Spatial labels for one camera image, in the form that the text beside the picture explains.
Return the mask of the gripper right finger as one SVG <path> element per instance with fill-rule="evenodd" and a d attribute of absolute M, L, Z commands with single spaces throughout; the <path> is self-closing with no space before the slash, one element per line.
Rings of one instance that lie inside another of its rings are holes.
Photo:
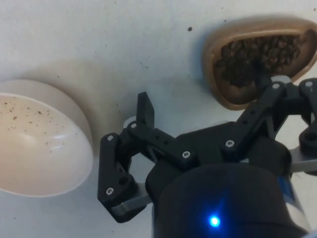
<path fill-rule="evenodd" d="M 289 115 L 300 115 L 308 125 L 299 136 L 300 150 L 309 157 L 317 155 L 317 80 L 310 78 L 299 85 L 272 82 L 264 65 L 255 61 L 251 73 L 258 99 L 249 104 L 229 131 L 221 149 L 226 159 L 236 161 L 245 155 L 259 136 L 275 139 Z"/>

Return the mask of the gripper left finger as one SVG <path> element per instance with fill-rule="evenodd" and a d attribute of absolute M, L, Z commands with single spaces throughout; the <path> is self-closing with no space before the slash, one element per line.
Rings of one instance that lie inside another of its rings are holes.
<path fill-rule="evenodd" d="M 112 216 L 137 216 L 151 203 L 145 184 L 129 173 L 137 154 L 155 164 L 167 161 L 182 172 L 198 163 L 193 150 L 155 128 L 155 111 L 146 92 L 138 94 L 136 119 L 121 134 L 107 134 L 100 142 L 98 200 Z"/>

